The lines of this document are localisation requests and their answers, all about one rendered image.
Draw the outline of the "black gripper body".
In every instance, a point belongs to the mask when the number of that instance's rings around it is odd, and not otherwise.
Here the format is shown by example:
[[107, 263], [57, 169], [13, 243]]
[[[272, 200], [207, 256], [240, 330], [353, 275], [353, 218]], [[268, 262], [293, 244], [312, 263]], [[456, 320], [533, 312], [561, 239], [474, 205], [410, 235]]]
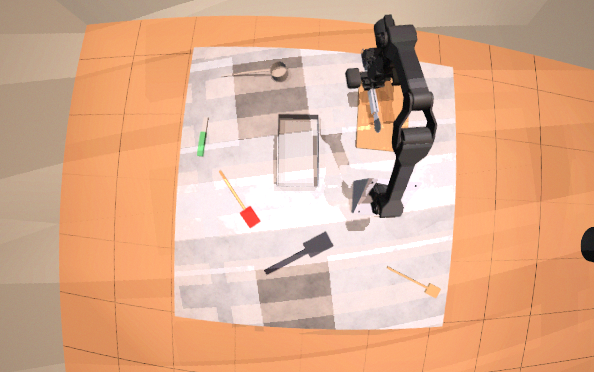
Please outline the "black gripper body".
[[[391, 71], [382, 72], [376, 66], [376, 59], [377, 56], [373, 57], [373, 64], [369, 65], [368, 72], [360, 72], [359, 68], [347, 68], [345, 72], [345, 80], [347, 82], [348, 89], [357, 89], [361, 86], [361, 80], [363, 82], [363, 86], [369, 86], [371, 83], [385, 83], [386, 81], [391, 81], [392, 86], [400, 86], [399, 78], [396, 74], [396, 69], [393, 68]], [[371, 68], [370, 68], [371, 67]]]

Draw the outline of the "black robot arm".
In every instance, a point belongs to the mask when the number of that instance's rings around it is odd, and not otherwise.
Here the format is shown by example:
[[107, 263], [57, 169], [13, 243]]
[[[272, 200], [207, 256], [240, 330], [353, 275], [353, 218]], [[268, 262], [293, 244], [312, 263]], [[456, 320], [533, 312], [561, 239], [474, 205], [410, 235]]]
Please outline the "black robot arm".
[[[392, 149], [396, 155], [388, 185], [375, 183], [369, 196], [372, 213], [380, 218], [401, 217], [402, 197], [410, 181], [415, 164], [426, 158], [435, 140], [437, 122], [433, 112], [434, 95], [425, 81], [415, 45], [417, 31], [413, 24], [395, 26], [392, 14], [374, 25], [376, 47], [362, 51], [364, 62], [373, 64], [382, 72], [396, 69], [403, 94], [401, 112], [393, 122]], [[421, 127], [401, 128], [411, 111], [422, 111], [427, 124]]]

